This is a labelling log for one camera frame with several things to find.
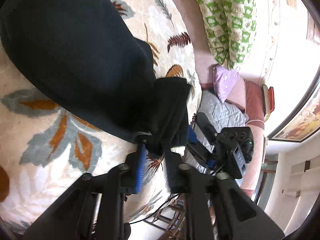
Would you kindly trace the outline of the black pant with yellow patch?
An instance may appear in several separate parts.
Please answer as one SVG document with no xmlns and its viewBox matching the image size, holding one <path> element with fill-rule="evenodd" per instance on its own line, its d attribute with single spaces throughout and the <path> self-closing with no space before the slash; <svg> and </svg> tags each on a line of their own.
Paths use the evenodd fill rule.
<svg viewBox="0 0 320 240">
<path fill-rule="evenodd" d="M 36 88 L 93 126 L 157 155 L 186 145 L 191 86 L 155 77 L 151 47 L 110 0 L 1 0 L 1 42 Z"/>
</svg>

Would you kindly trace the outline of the pink maroon bed sheet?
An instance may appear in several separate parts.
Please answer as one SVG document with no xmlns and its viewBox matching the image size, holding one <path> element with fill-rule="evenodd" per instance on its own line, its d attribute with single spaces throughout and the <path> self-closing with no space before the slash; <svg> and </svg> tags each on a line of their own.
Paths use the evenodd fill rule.
<svg viewBox="0 0 320 240">
<path fill-rule="evenodd" d="M 213 86 L 213 66 L 216 64 L 209 51 L 202 14 L 196 0 L 173 0 L 182 15 L 183 21 L 190 36 L 195 53 L 195 66 L 202 88 Z M 259 85 L 252 81 L 245 81 L 245 91 L 238 95 L 246 100 L 245 112 L 248 114 L 248 126 L 251 128 L 254 139 L 253 160 L 248 165 L 248 171 L 241 188 L 252 197 L 258 185 L 264 149 L 264 121 L 263 95 Z"/>
</svg>

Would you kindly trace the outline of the grey quilted bedspread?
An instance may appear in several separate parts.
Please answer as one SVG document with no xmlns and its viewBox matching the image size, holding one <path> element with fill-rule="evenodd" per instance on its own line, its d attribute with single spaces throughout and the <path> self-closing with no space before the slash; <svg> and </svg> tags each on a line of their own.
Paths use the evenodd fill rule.
<svg viewBox="0 0 320 240">
<path fill-rule="evenodd" d="M 226 102 L 222 103 L 212 89 L 202 91 L 201 103 L 197 113 L 199 112 L 203 112 L 207 116 L 209 122 L 218 133 L 225 127 L 245 126 L 246 121 L 248 121 L 247 114 L 242 113 L 235 105 Z M 200 143 L 212 152 L 214 146 L 209 144 L 197 124 L 194 125 L 193 131 Z M 195 167 L 201 173 L 207 172 L 207 169 L 197 162 L 189 150 L 186 150 L 184 154 L 184 162 Z"/>
</svg>

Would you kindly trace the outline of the beige leaf pattern blanket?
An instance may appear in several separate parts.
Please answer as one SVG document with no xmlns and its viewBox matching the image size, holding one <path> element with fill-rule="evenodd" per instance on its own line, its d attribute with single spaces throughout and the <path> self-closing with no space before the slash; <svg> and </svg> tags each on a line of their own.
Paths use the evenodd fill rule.
<svg viewBox="0 0 320 240">
<path fill-rule="evenodd" d="M 195 55 L 173 0 L 111 0 L 133 35 L 151 47 L 157 78 L 191 85 L 188 116 L 201 88 Z M 1 218 L 19 235 L 83 173 L 108 172 L 135 147 L 69 113 L 39 92 L 1 51 Z"/>
</svg>

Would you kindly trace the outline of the framed wall painting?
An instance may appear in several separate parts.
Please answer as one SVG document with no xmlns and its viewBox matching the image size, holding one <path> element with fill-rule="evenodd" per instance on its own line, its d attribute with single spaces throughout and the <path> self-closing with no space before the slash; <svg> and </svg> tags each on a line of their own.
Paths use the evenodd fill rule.
<svg viewBox="0 0 320 240">
<path fill-rule="evenodd" d="M 299 104 L 290 115 L 268 135 L 272 141 L 301 143 L 319 131 L 319 72 Z"/>
</svg>

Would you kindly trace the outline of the purple pillow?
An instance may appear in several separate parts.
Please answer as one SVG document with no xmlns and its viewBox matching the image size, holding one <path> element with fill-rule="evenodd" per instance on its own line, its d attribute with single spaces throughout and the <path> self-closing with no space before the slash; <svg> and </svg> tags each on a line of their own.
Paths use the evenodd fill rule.
<svg viewBox="0 0 320 240">
<path fill-rule="evenodd" d="M 236 70 L 228 70 L 223 66 L 216 66 L 214 71 L 213 88 L 219 100 L 224 103 L 231 90 L 236 85 L 240 74 Z"/>
</svg>

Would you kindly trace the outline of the red wooden headboard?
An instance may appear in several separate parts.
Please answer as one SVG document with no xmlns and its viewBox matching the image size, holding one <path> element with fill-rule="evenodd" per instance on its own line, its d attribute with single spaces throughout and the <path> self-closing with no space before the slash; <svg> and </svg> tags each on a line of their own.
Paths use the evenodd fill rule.
<svg viewBox="0 0 320 240">
<path fill-rule="evenodd" d="M 267 87 L 267 85 L 262 86 L 263 100 L 264 100 L 264 122 L 266 122 L 270 114 L 274 111 L 274 88 Z"/>
</svg>

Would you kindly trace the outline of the green white patterned cloth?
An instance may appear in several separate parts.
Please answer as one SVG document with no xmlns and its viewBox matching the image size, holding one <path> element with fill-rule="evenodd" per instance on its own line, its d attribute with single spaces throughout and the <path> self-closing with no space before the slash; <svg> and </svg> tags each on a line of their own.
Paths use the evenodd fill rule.
<svg viewBox="0 0 320 240">
<path fill-rule="evenodd" d="M 255 0 L 196 0 L 204 22 L 208 46 L 215 61 L 239 68 L 255 41 Z"/>
</svg>

